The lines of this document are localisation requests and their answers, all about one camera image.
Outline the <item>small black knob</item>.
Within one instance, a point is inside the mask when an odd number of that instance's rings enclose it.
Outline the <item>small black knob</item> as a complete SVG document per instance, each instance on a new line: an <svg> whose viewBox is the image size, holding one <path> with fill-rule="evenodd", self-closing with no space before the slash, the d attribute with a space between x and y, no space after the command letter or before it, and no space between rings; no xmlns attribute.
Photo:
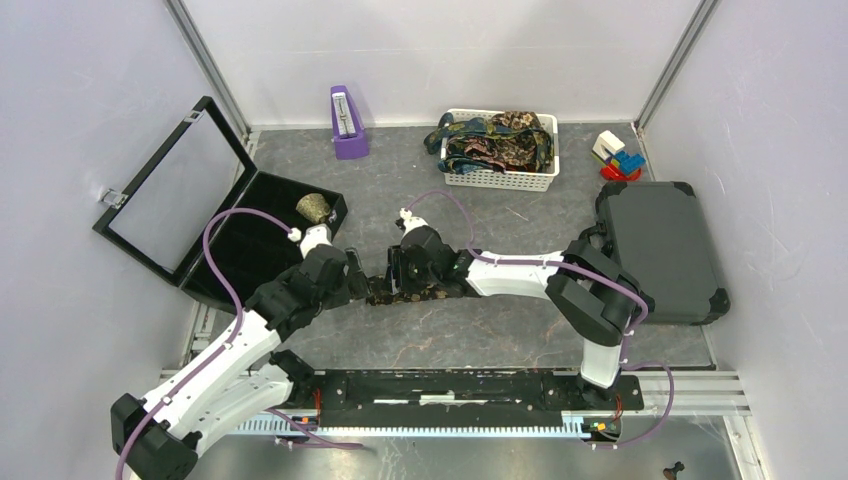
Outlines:
<svg viewBox="0 0 848 480"><path fill-rule="evenodd" d="M666 480L677 480L679 473L685 469L685 465L677 461L671 467L664 468L662 473Z"/></svg>

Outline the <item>purple metronome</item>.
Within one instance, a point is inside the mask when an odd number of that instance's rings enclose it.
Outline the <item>purple metronome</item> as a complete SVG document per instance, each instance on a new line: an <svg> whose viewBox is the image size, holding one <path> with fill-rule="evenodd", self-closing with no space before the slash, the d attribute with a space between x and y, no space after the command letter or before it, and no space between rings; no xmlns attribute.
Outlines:
<svg viewBox="0 0 848 480"><path fill-rule="evenodd" d="M335 156L338 160L356 160L369 155L370 149L361 116L344 85L330 89Z"/></svg>

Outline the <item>black display box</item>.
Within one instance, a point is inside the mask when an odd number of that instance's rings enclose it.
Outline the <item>black display box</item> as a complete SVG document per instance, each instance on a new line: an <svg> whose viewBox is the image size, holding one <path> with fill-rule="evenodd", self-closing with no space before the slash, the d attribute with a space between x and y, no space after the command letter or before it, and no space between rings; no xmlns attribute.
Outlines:
<svg viewBox="0 0 848 480"><path fill-rule="evenodd" d="M344 196L260 170L210 96L201 97L122 189L93 229L194 300L233 313L234 303L204 257L246 299L301 259L283 227L306 230L296 209L309 194L329 205L338 233L348 214ZM259 217L265 212L281 221Z"/></svg>

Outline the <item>black gold floral tie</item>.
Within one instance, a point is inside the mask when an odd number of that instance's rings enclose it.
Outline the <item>black gold floral tie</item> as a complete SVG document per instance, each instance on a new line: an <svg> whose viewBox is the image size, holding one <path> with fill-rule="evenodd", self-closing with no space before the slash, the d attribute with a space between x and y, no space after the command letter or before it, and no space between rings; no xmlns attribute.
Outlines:
<svg viewBox="0 0 848 480"><path fill-rule="evenodd" d="M462 298L461 290L444 288L438 285L413 289L412 291L395 291L391 281L382 275L375 275L367 279L369 295L365 302L369 306L388 306L405 303L420 303L432 300L445 300Z"/></svg>

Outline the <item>white perforated basket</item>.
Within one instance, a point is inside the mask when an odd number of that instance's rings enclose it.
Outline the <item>white perforated basket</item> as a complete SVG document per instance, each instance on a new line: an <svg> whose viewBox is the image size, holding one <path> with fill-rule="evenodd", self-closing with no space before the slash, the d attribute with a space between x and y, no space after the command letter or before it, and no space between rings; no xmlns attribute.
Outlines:
<svg viewBox="0 0 848 480"><path fill-rule="evenodd" d="M453 114L457 120L468 120L475 116L490 118L493 115L502 112L505 111L452 108L447 110L445 113ZM544 129L552 136L554 141L554 159L546 171L542 173L508 172L505 174L499 174L492 171L476 171L465 175L457 175L443 173L438 169L443 174L445 183L454 186L469 186L503 190L518 190L530 192L548 191L554 180L559 176L561 171L558 119L552 114L538 112L534 113L537 114ZM444 155L444 151L440 151L439 153L435 154L435 156L437 157L437 168L439 160Z"/></svg>

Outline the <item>pile of patterned ties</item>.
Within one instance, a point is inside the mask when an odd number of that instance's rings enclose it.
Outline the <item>pile of patterned ties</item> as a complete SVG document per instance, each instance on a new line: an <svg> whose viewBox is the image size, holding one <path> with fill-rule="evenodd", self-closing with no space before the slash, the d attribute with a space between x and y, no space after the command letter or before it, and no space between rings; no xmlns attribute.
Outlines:
<svg viewBox="0 0 848 480"><path fill-rule="evenodd" d="M438 169L457 175L476 171L542 173L555 155L552 136L531 111L505 111L468 120L445 113L423 145L430 155L444 151Z"/></svg>

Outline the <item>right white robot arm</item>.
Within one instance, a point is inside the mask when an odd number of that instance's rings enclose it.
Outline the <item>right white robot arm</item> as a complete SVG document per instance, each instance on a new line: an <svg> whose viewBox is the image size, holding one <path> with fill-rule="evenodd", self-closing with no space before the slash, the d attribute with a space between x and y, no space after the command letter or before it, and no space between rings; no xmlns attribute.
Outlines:
<svg viewBox="0 0 848 480"><path fill-rule="evenodd" d="M625 339L650 311L639 282L586 238L563 251L503 255L455 250L430 226L405 231L388 250L381 304L440 298L528 297L550 301L583 339L577 392L591 408L618 393Z"/></svg>

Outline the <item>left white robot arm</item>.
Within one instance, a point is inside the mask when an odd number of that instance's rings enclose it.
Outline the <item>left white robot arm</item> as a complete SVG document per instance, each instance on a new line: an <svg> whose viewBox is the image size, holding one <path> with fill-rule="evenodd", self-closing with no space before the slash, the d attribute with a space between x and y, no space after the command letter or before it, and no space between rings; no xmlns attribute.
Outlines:
<svg viewBox="0 0 848 480"><path fill-rule="evenodd" d="M358 253L318 244L260 285L227 329L183 369L141 398L110 410L115 478L184 479L225 434L266 409L302 407L316 390L314 369L277 348L325 310L368 294Z"/></svg>

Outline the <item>rolled gold tie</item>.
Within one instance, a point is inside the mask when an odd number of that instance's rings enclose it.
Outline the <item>rolled gold tie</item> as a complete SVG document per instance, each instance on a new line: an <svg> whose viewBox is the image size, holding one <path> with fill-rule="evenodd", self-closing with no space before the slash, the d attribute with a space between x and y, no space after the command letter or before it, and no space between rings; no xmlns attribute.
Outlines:
<svg viewBox="0 0 848 480"><path fill-rule="evenodd" d="M296 212L313 225L327 223L332 215L332 208L327 199L320 193L309 193L301 197L295 206Z"/></svg>

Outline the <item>dark grey hard case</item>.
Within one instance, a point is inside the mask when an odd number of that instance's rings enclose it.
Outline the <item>dark grey hard case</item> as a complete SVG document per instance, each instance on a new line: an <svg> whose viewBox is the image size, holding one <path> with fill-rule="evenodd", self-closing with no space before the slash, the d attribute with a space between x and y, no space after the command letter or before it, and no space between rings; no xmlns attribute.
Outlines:
<svg viewBox="0 0 848 480"><path fill-rule="evenodd" d="M708 325L730 293L700 201L683 181L610 181L595 200L602 251L640 284L655 325Z"/></svg>

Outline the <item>colourful toy blocks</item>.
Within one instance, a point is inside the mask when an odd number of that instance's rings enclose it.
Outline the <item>colourful toy blocks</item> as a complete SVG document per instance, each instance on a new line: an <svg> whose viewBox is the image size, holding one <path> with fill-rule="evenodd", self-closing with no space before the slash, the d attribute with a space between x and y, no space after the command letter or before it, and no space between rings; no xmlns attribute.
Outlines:
<svg viewBox="0 0 848 480"><path fill-rule="evenodd" d="M624 142L609 130L597 136L591 153L601 163L599 173L607 181L637 181L646 164L641 154L628 153Z"/></svg>

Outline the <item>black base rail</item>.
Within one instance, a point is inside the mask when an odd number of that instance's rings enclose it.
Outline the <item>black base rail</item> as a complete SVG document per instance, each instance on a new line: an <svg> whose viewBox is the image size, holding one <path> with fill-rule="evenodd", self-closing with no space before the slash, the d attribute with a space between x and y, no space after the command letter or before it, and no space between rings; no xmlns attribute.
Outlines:
<svg viewBox="0 0 848 480"><path fill-rule="evenodd" d="M317 371L295 381L284 406L313 407L322 427L555 427L564 412L613 416L644 408L639 380L605 392L572 370Z"/></svg>

